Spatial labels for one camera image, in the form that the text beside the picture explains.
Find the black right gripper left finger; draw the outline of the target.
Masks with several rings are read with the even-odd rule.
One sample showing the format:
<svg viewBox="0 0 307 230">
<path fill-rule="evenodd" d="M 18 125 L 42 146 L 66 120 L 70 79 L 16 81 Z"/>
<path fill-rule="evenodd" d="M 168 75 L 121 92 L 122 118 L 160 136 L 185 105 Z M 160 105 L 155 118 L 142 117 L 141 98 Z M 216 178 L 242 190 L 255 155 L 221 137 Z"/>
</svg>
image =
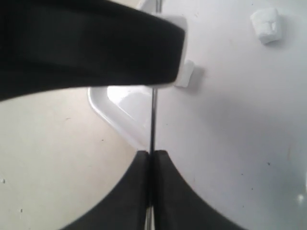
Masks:
<svg viewBox="0 0 307 230">
<path fill-rule="evenodd" d="M 66 230 L 143 230 L 148 204 L 149 154 L 138 151 L 117 185 Z"/>
</svg>

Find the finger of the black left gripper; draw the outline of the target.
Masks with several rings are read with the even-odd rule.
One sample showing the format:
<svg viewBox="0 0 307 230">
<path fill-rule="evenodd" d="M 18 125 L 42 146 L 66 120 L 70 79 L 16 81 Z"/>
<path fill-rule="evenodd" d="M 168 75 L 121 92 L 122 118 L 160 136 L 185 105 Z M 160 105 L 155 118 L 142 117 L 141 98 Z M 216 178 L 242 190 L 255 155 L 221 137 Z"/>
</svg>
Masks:
<svg viewBox="0 0 307 230">
<path fill-rule="evenodd" d="M 3 0 L 0 98 L 66 88 L 168 85 L 187 21 L 109 0 Z"/>
</svg>

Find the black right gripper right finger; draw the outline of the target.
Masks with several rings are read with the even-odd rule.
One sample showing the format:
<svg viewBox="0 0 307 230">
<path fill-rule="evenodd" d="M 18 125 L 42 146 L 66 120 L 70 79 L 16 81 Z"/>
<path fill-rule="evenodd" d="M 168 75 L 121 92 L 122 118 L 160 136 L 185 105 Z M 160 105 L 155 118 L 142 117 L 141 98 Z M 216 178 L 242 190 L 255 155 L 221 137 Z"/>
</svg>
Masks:
<svg viewBox="0 0 307 230">
<path fill-rule="evenodd" d="M 157 230 L 237 229 L 192 190 L 164 150 L 153 154 L 153 208 Z"/>
</svg>

